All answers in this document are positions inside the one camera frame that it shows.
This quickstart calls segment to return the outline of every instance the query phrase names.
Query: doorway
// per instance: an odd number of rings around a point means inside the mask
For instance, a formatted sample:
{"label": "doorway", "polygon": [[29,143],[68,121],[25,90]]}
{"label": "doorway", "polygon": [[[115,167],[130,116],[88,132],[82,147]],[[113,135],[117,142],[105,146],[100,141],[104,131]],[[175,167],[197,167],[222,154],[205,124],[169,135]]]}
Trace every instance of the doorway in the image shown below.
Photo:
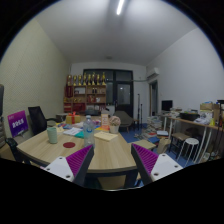
{"label": "doorway", "polygon": [[157,80],[149,83],[149,116],[156,116],[158,113],[158,82]]}

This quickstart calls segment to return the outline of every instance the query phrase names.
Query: monitor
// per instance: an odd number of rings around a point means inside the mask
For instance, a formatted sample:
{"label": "monitor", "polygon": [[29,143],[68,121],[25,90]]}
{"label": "monitor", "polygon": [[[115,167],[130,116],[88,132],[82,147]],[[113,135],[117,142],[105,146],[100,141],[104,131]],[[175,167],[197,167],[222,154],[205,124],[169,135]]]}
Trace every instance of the monitor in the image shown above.
{"label": "monitor", "polygon": [[172,108],[172,107],[173,107],[173,101],[172,100],[162,100],[161,110],[170,111],[170,108]]}
{"label": "monitor", "polygon": [[25,110],[10,114],[8,122],[13,138],[28,130]]}

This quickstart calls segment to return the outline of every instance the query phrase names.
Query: bag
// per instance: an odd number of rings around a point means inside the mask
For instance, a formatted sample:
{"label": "bag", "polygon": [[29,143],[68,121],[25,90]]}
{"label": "bag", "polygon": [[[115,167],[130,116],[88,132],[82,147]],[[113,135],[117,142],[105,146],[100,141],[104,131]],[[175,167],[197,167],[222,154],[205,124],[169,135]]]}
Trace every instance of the bag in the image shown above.
{"label": "bag", "polygon": [[171,140],[170,139],[161,138],[160,141],[159,141],[159,145],[158,145],[158,148],[157,148],[157,152],[159,154],[164,153],[170,143],[171,143]]}

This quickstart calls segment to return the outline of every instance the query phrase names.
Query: cup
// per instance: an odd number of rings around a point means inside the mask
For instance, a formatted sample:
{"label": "cup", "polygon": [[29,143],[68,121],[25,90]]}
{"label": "cup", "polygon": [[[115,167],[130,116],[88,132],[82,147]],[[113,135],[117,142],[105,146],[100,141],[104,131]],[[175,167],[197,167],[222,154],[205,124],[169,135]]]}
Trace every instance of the cup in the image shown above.
{"label": "cup", "polygon": [[58,142],[56,128],[53,128],[53,127],[47,128],[47,134],[48,134],[49,142],[51,144],[56,144]]}

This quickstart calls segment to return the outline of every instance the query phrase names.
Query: cardboard box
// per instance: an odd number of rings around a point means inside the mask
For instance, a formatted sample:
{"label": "cardboard box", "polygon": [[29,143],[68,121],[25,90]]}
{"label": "cardboard box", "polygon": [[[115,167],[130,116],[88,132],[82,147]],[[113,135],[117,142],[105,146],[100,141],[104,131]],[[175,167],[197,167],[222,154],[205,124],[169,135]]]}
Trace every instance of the cardboard box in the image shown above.
{"label": "cardboard box", "polygon": [[81,122],[81,117],[80,115],[75,115],[75,116],[66,116],[66,124],[75,124],[75,123],[80,123]]}
{"label": "cardboard box", "polygon": [[213,110],[213,103],[202,103],[200,110]]}

